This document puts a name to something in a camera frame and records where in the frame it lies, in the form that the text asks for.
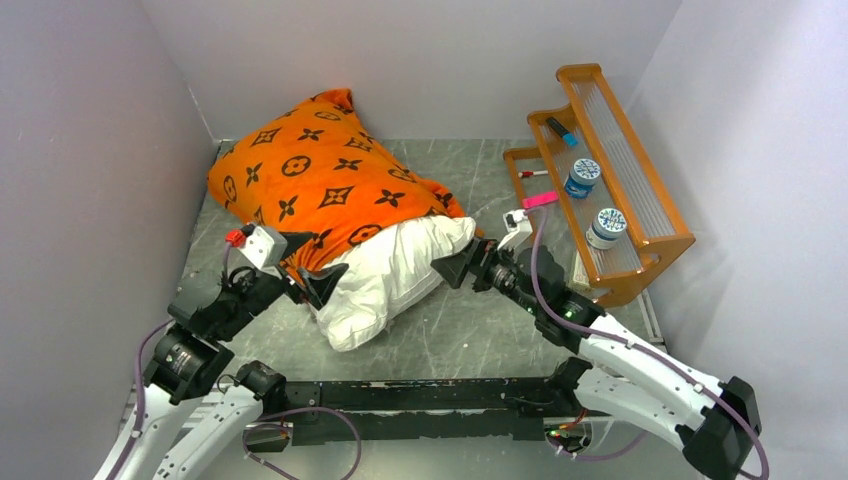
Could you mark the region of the white pillow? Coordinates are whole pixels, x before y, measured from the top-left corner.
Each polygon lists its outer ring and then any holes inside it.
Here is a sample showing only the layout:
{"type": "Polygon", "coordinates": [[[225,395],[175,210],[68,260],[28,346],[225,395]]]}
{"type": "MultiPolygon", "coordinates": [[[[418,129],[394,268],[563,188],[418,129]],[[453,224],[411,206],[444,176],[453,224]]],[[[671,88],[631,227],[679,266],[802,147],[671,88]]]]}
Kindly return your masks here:
{"type": "Polygon", "coordinates": [[[407,309],[432,293],[442,277],[435,259],[462,250],[476,233],[471,217],[428,216],[393,225],[334,260],[348,270],[329,302],[312,315],[336,352],[373,340],[407,309]]]}

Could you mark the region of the orange patterned pillowcase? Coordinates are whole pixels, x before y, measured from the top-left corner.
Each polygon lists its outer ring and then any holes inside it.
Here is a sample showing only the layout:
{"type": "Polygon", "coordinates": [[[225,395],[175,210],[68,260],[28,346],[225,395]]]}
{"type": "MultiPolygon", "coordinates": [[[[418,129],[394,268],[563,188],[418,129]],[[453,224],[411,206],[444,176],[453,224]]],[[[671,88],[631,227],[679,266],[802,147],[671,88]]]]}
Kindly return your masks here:
{"type": "Polygon", "coordinates": [[[294,279],[392,225],[466,214],[447,187],[367,132],[348,88],[320,92],[246,135],[216,160],[207,187],[243,223],[311,234],[281,263],[294,279]]]}

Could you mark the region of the orange wooden rack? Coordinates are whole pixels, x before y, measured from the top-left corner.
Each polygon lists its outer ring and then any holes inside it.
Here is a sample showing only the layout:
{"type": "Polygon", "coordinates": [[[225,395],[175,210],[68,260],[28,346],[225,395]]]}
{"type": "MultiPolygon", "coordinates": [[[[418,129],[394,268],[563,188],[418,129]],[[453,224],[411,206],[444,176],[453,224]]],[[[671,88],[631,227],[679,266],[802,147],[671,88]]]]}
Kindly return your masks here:
{"type": "Polygon", "coordinates": [[[695,242],[597,64],[560,67],[565,106],[532,112],[503,158],[522,207],[555,206],[599,303],[635,300],[695,242]]]}

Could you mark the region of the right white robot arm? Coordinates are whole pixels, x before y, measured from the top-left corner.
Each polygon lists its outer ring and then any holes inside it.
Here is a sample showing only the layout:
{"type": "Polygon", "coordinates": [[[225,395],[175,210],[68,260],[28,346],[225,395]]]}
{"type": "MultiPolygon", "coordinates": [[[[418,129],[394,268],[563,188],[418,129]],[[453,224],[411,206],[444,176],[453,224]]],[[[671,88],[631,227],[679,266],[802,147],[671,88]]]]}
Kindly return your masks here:
{"type": "Polygon", "coordinates": [[[474,291],[498,291],[533,316],[546,340],[571,352],[545,381],[559,413],[594,410],[628,422],[675,447],[709,479],[744,475],[750,454],[759,459],[760,478],[769,477],[751,385],[700,372],[633,334],[568,288],[546,247],[513,256],[493,240],[475,238],[431,266],[452,288],[473,275],[474,291]]]}

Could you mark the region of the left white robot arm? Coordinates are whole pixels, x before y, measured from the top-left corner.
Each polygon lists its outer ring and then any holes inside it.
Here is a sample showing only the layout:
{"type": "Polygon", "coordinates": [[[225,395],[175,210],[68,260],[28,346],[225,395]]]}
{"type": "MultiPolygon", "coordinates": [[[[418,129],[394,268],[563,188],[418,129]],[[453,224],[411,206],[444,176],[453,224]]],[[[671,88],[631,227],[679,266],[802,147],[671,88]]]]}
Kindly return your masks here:
{"type": "Polygon", "coordinates": [[[219,274],[186,277],[168,307],[169,319],[141,342],[157,341],[150,360],[134,360],[136,403],[98,479],[195,479],[236,437],[254,431],[290,434],[290,418],[324,413],[284,375],[254,360],[191,429],[184,428],[217,387],[234,354],[228,342],[281,297],[324,307],[346,264],[295,280],[281,266],[310,233],[279,233],[248,224],[231,231],[219,274]]]}

